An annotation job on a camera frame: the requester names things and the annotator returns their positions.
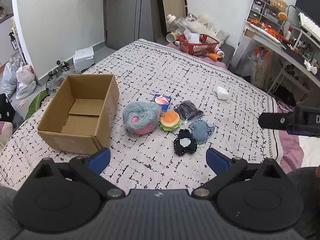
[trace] basket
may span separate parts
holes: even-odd
[[[277,8],[280,12],[283,12],[288,7],[282,0],[270,0],[270,5]]]
[[[219,41],[206,35],[200,34],[201,44],[188,43],[184,35],[179,35],[180,50],[193,56],[201,56],[204,53],[214,53]]]

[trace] white keyboard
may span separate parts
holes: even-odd
[[[298,14],[301,27],[307,32],[310,32],[320,42],[320,27],[313,22],[309,17],[305,16],[302,12]]]

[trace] blue box with planet picture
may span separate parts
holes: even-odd
[[[161,112],[166,113],[171,102],[171,97],[161,94],[155,94],[151,102],[157,103],[161,107]]]

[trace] computer monitor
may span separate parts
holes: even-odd
[[[320,26],[320,0],[297,0],[296,7]]]

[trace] blue felt toy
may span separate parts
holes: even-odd
[[[150,133],[158,125],[160,112],[157,103],[131,102],[122,114],[124,127],[139,135]]]
[[[209,126],[206,121],[197,119],[189,125],[189,128],[191,129],[193,139],[195,139],[198,144],[203,144],[214,132],[215,126]]]

